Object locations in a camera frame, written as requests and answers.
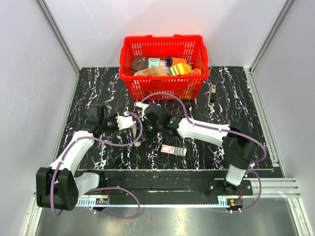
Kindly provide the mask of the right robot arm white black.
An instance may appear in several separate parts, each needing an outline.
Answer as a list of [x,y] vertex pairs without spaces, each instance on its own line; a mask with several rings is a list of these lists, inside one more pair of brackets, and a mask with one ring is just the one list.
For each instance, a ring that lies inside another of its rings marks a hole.
[[251,137],[246,137],[230,125],[188,121],[179,114],[171,116],[155,103],[136,102],[135,106],[141,111],[146,138],[161,132],[171,137],[197,139],[222,148],[228,169],[224,190],[230,195],[241,190],[241,181],[257,149]]

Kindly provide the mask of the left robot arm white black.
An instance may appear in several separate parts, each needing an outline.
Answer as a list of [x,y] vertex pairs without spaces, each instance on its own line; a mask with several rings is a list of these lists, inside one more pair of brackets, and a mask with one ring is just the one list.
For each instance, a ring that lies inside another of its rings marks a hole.
[[103,105],[90,105],[85,120],[79,124],[61,155],[49,167],[38,169],[35,177],[37,206],[50,208],[54,215],[58,215],[57,210],[73,210],[79,197],[87,192],[104,193],[107,183],[99,174],[87,172],[79,177],[74,176],[78,165],[95,142],[115,146],[115,143],[100,139],[103,133],[141,124],[139,116],[132,112],[110,116]]

